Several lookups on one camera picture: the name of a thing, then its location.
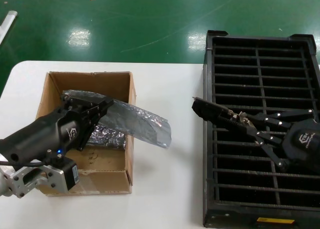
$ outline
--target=robotic arm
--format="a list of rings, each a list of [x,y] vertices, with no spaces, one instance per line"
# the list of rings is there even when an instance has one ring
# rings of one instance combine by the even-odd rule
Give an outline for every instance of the robotic arm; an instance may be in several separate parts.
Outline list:
[[[65,154],[83,150],[114,101],[107,96],[61,101],[50,114],[0,140],[0,196],[22,198],[37,185],[66,193],[79,182],[77,165]]]
[[[290,166],[299,165],[320,174],[320,124],[314,120],[312,109],[270,115],[261,112],[256,115],[245,112],[236,114],[223,105],[198,97],[194,98],[192,109],[205,121],[251,138],[280,170],[285,172]],[[255,125],[280,129],[286,135],[282,139],[268,131],[258,130]],[[282,149],[286,158],[279,158],[273,148]]]

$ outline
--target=plastic bag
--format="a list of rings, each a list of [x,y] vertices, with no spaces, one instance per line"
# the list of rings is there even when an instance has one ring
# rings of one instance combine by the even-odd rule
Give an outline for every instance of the plastic bag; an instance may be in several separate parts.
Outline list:
[[[64,95],[69,96],[89,96],[102,98],[104,95],[82,90],[65,90]],[[105,126],[106,129],[113,129],[125,135],[131,135],[144,142],[169,148],[171,144],[171,127],[168,120],[158,116],[150,111],[141,109],[137,106],[114,99],[114,104],[108,108],[107,114],[103,116],[97,127]],[[90,140],[94,142],[95,133],[91,135]]]

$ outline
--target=black plastic crate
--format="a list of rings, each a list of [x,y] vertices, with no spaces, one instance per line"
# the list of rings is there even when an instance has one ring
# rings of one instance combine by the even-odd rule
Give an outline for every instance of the black plastic crate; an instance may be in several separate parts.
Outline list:
[[[203,97],[235,113],[313,109],[319,122],[316,51],[312,35],[235,37],[208,31]],[[282,173],[253,141],[210,122],[204,122],[203,135],[205,227],[320,228],[320,175],[298,167]]]

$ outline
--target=cardboard box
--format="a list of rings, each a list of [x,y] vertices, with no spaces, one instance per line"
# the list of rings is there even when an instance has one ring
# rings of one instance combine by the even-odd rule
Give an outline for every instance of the cardboard box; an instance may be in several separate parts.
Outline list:
[[[110,96],[135,105],[136,91],[131,72],[49,72],[46,75],[37,116],[51,113],[61,104],[64,90],[82,90]],[[48,196],[129,194],[133,184],[134,138],[126,137],[125,151],[103,146],[86,146],[82,152],[70,150],[66,157],[78,167],[80,182],[67,194],[39,186]]]

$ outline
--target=green floor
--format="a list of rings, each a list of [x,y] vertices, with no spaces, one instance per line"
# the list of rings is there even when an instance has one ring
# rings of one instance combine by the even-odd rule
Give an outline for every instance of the green floor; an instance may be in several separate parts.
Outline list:
[[[0,0],[0,21],[9,10],[0,92],[26,60],[202,63],[207,30],[313,34],[320,49],[319,0]]]

